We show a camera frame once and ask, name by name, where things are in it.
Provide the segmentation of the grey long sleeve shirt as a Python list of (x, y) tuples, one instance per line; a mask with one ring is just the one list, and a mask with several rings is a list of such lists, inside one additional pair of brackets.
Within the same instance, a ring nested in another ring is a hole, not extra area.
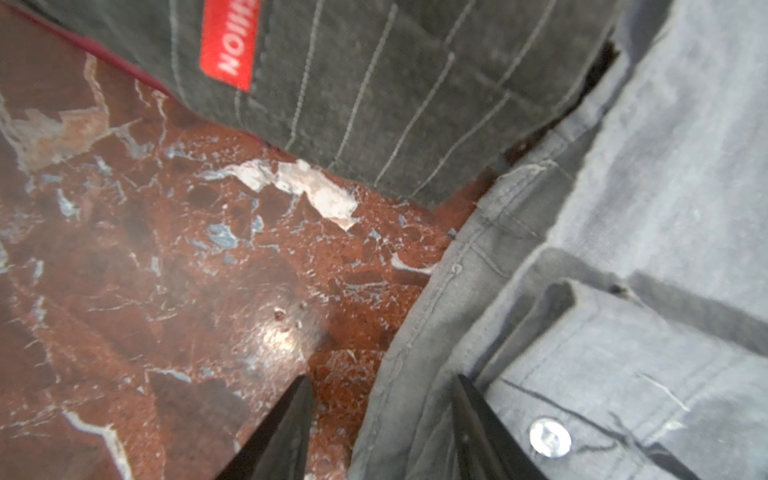
[(351, 479), (456, 479), (466, 376), (550, 479), (767, 475), (767, 5), (632, 1), (385, 354)]

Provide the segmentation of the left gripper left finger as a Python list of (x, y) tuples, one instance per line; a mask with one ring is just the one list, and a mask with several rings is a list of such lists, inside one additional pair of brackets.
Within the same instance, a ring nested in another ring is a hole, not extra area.
[(313, 416), (313, 390), (297, 376), (216, 480), (303, 479)]

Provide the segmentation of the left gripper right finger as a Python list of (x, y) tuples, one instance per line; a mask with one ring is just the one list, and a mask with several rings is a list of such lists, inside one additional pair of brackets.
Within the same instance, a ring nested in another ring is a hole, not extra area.
[(461, 479), (546, 479), (465, 375), (454, 377), (451, 401)]

